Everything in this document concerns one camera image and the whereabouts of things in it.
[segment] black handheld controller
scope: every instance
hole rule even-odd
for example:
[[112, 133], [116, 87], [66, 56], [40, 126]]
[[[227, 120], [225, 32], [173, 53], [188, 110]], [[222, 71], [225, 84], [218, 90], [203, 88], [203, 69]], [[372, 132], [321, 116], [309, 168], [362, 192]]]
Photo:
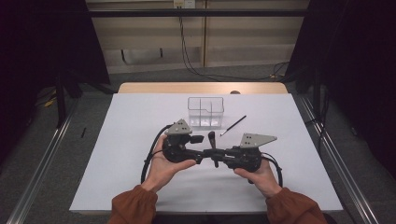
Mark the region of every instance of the black handheld controller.
[[259, 150], [259, 146], [275, 141], [275, 136], [244, 133], [241, 143], [238, 147], [220, 149], [216, 148], [215, 133], [210, 132], [208, 138], [212, 148], [205, 149], [203, 151], [191, 150], [186, 148], [186, 144], [202, 143], [204, 137], [201, 135], [190, 135], [190, 133], [192, 133], [192, 129], [189, 127], [189, 125], [187, 125], [184, 119], [175, 122], [173, 125], [166, 125], [160, 130], [145, 160], [145, 165], [143, 166], [142, 170], [141, 183], [143, 183], [146, 179], [149, 163], [155, 154], [152, 153], [154, 146], [161, 133], [163, 133], [165, 130], [167, 130], [167, 137], [163, 141], [162, 152], [165, 158], [170, 162], [176, 163], [186, 160], [194, 160], [197, 164], [200, 164], [204, 158], [210, 158], [215, 163], [216, 168], [219, 167], [219, 161], [222, 161], [230, 169], [242, 168], [253, 173], [260, 169], [262, 160], [267, 160], [276, 166], [278, 183], [279, 186], [282, 186], [282, 169], [271, 155], [267, 153], [261, 153]]
[[190, 136], [189, 134], [168, 135], [163, 142], [163, 155], [171, 162], [195, 160], [200, 164], [202, 159], [211, 158], [216, 167], [219, 161], [224, 162], [228, 168], [243, 168], [249, 172], [255, 172], [262, 164], [262, 153], [258, 147], [233, 147], [219, 149], [214, 146], [213, 132], [209, 133], [212, 148], [196, 151], [186, 148], [187, 143], [202, 143], [204, 137], [201, 135]]

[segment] wrist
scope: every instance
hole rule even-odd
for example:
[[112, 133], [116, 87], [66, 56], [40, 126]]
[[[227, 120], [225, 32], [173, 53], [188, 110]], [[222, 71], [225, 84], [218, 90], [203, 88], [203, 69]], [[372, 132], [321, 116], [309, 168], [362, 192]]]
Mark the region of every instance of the wrist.
[[157, 193], [157, 191], [159, 190], [158, 186], [153, 181], [150, 181], [149, 179], [145, 180], [140, 185], [140, 187], [142, 187], [142, 189], [145, 189], [146, 191], [151, 191], [153, 193]]
[[266, 199], [270, 199], [270, 198], [274, 197], [275, 195], [277, 195], [281, 190], [282, 190], [282, 187], [280, 187], [279, 185], [275, 185], [269, 189], [260, 190], [260, 192]]

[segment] transparent container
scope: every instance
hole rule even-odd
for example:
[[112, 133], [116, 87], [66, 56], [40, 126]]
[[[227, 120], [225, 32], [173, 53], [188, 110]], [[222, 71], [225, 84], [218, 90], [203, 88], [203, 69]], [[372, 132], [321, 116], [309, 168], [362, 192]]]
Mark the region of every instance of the transparent container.
[[219, 127], [224, 114], [222, 97], [190, 97], [190, 126]]

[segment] white table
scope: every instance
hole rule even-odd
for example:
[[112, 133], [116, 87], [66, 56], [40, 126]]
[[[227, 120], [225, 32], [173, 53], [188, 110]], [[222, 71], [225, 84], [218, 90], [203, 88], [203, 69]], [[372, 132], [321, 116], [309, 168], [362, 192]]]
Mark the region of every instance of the white table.
[[[187, 101], [192, 96], [224, 98], [223, 125], [214, 130], [218, 148], [239, 145], [243, 133], [274, 135], [277, 140], [260, 149], [273, 155], [282, 167], [284, 186], [312, 198], [324, 211], [342, 210], [291, 95], [196, 93], [115, 94], [70, 210], [107, 213], [114, 196], [140, 184], [143, 160], [154, 137], [163, 126], [188, 120]], [[219, 137], [244, 115], [246, 119]], [[193, 129], [193, 134], [207, 133]], [[206, 137], [202, 144], [188, 148], [202, 150], [210, 145]], [[215, 168], [210, 159], [178, 173], [158, 195], [159, 214], [251, 214], [266, 210], [264, 198], [253, 185], [223, 163]]]

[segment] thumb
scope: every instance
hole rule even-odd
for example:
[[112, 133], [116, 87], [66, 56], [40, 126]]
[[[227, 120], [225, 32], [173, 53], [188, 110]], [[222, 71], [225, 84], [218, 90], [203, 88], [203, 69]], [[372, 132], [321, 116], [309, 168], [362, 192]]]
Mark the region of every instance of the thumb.
[[192, 167], [193, 165], [196, 165], [196, 161], [194, 160], [186, 160], [186, 161], [182, 161], [176, 164], [176, 169], [177, 171], [182, 171], [185, 170], [187, 168]]
[[244, 177], [246, 179], [249, 179], [249, 180], [254, 179], [254, 177], [255, 177], [253, 173], [251, 173], [251, 172], [249, 172], [249, 171], [247, 171], [245, 169], [242, 169], [242, 168], [236, 168], [236, 169], [233, 170], [233, 172], [236, 175], [240, 175], [240, 176], [242, 176], [242, 177]]

